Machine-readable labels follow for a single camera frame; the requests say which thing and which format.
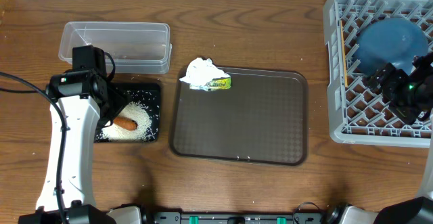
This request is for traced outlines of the pile of white rice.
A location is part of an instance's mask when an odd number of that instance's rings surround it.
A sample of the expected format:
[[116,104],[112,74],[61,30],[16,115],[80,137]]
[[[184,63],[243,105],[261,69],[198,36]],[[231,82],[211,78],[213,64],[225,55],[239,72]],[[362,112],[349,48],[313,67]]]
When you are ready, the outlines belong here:
[[151,142],[158,138],[160,120],[160,93],[155,90],[130,90],[131,102],[119,114],[137,123],[135,131],[125,130],[115,124],[95,136],[96,142]]

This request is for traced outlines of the white tissue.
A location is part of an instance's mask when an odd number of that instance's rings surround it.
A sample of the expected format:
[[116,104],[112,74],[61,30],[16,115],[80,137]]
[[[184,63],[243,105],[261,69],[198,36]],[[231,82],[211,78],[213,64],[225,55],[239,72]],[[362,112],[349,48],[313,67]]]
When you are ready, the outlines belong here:
[[179,80],[188,85],[205,85],[214,79],[231,77],[224,70],[217,68],[210,58],[196,58],[189,63],[185,75]]

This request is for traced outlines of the wooden chopstick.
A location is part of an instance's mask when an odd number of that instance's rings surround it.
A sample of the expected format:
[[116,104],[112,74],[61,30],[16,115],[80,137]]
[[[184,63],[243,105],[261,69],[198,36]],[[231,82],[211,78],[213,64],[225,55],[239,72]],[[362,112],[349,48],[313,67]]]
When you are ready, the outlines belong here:
[[347,66],[346,66],[346,51],[345,51],[345,43],[344,43],[344,26],[342,20],[340,20],[340,38],[341,38],[341,46],[342,46],[344,87],[347,88],[348,77],[347,77]]

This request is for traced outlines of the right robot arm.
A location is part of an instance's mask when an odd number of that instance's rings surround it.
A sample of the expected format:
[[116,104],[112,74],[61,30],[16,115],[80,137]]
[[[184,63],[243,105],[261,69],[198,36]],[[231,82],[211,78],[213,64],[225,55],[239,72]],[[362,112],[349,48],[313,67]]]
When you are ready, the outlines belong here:
[[[413,67],[414,71],[406,74],[387,64],[368,80],[369,88],[387,98],[394,115],[406,125],[432,118],[432,54],[415,57]],[[377,211],[339,204],[323,215],[322,223],[432,223],[432,143],[423,149],[424,169],[412,199]]]

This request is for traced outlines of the orange carrot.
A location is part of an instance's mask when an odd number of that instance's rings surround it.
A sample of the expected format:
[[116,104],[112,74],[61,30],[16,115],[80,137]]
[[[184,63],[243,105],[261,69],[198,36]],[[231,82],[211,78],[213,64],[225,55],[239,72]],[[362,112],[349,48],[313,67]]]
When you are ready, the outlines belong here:
[[138,127],[134,120],[125,117],[116,117],[113,123],[128,131],[135,131]]

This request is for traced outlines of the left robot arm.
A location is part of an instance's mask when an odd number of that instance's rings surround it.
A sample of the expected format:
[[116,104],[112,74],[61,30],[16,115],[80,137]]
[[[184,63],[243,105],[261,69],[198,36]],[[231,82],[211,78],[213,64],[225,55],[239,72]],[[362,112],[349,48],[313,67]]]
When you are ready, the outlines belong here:
[[92,45],[72,50],[72,69],[51,78],[42,93],[50,102],[51,145],[36,210],[19,217],[31,223],[141,223],[141,209],[122,205],[104,212],[93,196],[95,136],[130,103],[106,71],[110,54]]

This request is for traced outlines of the yellow green wrapper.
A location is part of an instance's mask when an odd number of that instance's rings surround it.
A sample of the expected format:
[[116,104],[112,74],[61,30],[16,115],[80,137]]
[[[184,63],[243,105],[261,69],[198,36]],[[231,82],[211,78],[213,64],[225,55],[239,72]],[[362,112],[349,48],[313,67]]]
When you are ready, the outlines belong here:
[[207,82],[205,85],[190,85],[190,89],[193,90],[202,90],[202,91],[216,91],[216,90],[224,90],[231,88],[231,77],[223,78],[223,79],[214,79]]

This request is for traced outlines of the dark blue bowl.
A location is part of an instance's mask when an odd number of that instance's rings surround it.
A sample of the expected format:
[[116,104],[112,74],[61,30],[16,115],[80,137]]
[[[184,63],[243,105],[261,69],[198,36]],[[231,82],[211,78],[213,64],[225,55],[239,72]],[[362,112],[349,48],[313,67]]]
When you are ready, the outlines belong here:
[[416,24],[400,18],[388,18],[370,24],[357,39],[352,58],[360,61],[357,69],[365,76],[391,63],[407,74],[414,57],[428,54],[428,40]]

